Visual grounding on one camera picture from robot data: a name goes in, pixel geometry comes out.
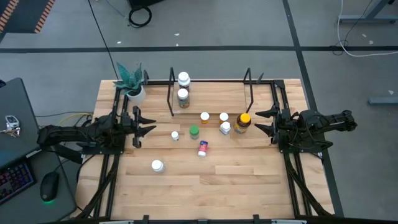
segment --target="gray floor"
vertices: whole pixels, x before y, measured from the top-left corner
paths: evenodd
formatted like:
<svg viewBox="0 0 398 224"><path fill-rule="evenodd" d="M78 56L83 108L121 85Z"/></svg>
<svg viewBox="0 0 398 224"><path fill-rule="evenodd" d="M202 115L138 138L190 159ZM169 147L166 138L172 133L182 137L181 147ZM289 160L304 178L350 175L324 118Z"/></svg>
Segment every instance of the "gray floor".
<svg viewBox="0 0 398 224"><path fill-rule="evenodd" d="M125 0L109 1L127 15ZM368 2L345 0L344 13L361 14ZM302 46L329 46L337 42L340 1L290 0L289 4ZM128 27L128 22L105 0L92 1L92 5L110 47L293 46L279 0L166 0L151 7L152 22L141 29ZM398 2L387 6L382 14L397 16ZM144 12L135 15L137 20L145 16ZM398 45L397 26L360 24L351 32L349 44ZM349 24L341 25L341 35L349 28ZM86 0L56 0L40 34L6 34L0 43L0 48L29 49L103 46ZM264 72L264 78L301 78L295 52L113 52L111 55L115 63L121 62L131 70L142 63L151 78L167 78L170 67L176 72L185 70L194 78L240 78L247 67L251 67L254 77ZM398 94L398 55L353 58L331 52L304 52L303 56L320 112L352 110L359 124L352 133L326 135L335 143L330 154L345 215L398 220L395 162L398 110L366 103L370 96L390 96L389 90L394 92L393 96ZM114 79L107 53L0 54L0 68L3 80L24 79L36 114L93 111L100 80ZM57 124L62 118L41 118L39 123ZM76 172L73 165L67 169L71 176Z"/></svg>

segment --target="white plant pot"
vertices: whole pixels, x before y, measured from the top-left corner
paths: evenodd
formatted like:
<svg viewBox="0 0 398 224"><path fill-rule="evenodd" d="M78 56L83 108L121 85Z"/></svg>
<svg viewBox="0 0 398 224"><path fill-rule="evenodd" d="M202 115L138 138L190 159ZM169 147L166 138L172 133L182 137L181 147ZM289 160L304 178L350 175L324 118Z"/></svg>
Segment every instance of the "white plant pot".
<svg viewBox="0 0 398 224"><path fill-rule="evenodd" d="M131 96L130 94L127 94L127 97L133 103L133 106L139 106L144 101L145 95L145 89L142 86L141 92L138 95Z"/></svg>

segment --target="pill bottle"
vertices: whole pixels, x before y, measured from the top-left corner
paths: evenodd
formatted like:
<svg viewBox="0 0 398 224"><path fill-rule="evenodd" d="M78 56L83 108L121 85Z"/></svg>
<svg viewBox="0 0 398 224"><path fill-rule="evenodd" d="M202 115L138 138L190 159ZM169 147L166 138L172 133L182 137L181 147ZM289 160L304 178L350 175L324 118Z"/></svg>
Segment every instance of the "pill bottle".
<svg viewBox="0 0 398 224"><path fill-rule="evenodd" d="M191 79L187 72L181 72L178 75L178 85L180 85L180 89L184 88L189 91L189 84L191 83Z"/></svg>
<svg viewBox="0 0 398 224"><path fill-rule="evenodd" d="M186 89L180 89L177 92L177 97L178 97L178 105L180 105L181 108L189 107L189 94Z"/></svg>
<svg viewBox="0 0 398 224"><path fill-rule="evenodd" d="M220 113L220 124L228 120L228 113Z"/></svg>
<svg viewBox="0 0 398 224"><path fill-rule="evenodd" d="M202 124L209 123L210 114L207 112L203 112L200 114L200 119Z"/></svg>
<svg viewBox="0 0 398 224"><path fill-rule="evenodd" d="M174 141L178 141L178 132L176 132L176 131L173 131L173 132L172 132L172 139L173 139Z"/></svg>
<svg viewBox="0 0 398 224"><path fill-rule="evenodd" d="M231 124L229 122L224 122L220 125L220 131L221 133L227 135L229 131L231 130Z"/></svg>
<svg viewBox="0 0 398 224"><path fill-rule="evenodd" d="M189 133L191 135L191 138L196 140L199 138L199 127L196 125L192 125L189 129Z"/></svg>
<svg viewBox="0 0 398 224"><path fill-rule="evenodd" d="M238 134L245 133L247 131L248 127L250 126L250 124L251 124L250 115L247 113L243 113L236 118L234 130Z"/></svg>
<svg viewBox="0 0 398 224"><path fill-rule="evenodd" d="M154 161L152 162L152 169L153 169L155 172L163 172L165 168L164 168L164 164L163 164L162 161L160 161L160 160L154 160Z"/></svg>
<svg viewBox="0 0 398 224"><path fill-rule="evenodd" d="M206 141L200 141L200 147L199 147L199 151L198 151L198 156L200 157L205 157L207 154L207 147L208 147L209 143Z"/></svg>

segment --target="keyboard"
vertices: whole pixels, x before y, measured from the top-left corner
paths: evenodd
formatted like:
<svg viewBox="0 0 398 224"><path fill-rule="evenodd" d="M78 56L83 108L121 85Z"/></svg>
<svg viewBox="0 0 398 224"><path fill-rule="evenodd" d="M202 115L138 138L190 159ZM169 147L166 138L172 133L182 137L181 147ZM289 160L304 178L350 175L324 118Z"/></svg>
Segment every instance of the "keyboard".
<svg viewBox="0 0 398 224"><path fill-rule="evenodd" d="M0 205L35 184L26 158L0 169Z"/></svg>

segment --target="computer mouse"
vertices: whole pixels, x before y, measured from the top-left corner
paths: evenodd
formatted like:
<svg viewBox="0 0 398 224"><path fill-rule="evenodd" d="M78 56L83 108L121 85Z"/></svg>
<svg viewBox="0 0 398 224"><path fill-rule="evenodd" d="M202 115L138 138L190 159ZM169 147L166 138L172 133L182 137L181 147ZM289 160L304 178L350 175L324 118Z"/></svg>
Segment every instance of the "computer mouse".
<svg viewBox="0 0 398 224"><path fill-rule="evenodd" d="M49 172L43 177L40 185L40 197L44 202L49 202L57 196L59 178L57 172Z"/></svg>

